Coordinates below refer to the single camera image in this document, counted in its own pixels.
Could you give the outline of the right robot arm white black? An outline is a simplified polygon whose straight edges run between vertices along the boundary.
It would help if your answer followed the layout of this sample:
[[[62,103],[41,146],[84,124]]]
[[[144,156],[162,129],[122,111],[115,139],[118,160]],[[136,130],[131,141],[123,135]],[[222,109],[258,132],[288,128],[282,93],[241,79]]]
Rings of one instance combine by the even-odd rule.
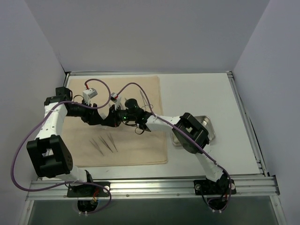
[[[101,124],[116,128],[125,122],[134,122],[142,131],[173,133],[182,147],[197,157],[209,181],[208,188],[211,192],[217,194],[224,188],[231,187],[232,181],[228,173],[204,149],[210,144],[208,130],[190,113],[177,117],[160,116],[142,109],[137,100],[131,98],[125,102],[125,109],[111,106],[108,116]]]

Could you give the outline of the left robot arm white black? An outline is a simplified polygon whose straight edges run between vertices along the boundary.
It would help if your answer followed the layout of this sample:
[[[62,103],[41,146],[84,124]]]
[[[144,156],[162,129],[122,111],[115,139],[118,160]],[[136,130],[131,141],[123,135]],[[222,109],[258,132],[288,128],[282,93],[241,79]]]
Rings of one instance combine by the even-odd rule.
[[[83,106],[70,103],[73,97],[70,89],[58,87],[55,93],[45,100],[45,122],[35,140],[27,142],[26,149],[38,177],[79,181],[78,192],[90,196],[95,190],[92,176],[74,165],[61,134],[66,117],[79,117],[91,126],[100,125],[103,119],[97,109],[86,108],[85,103]]]

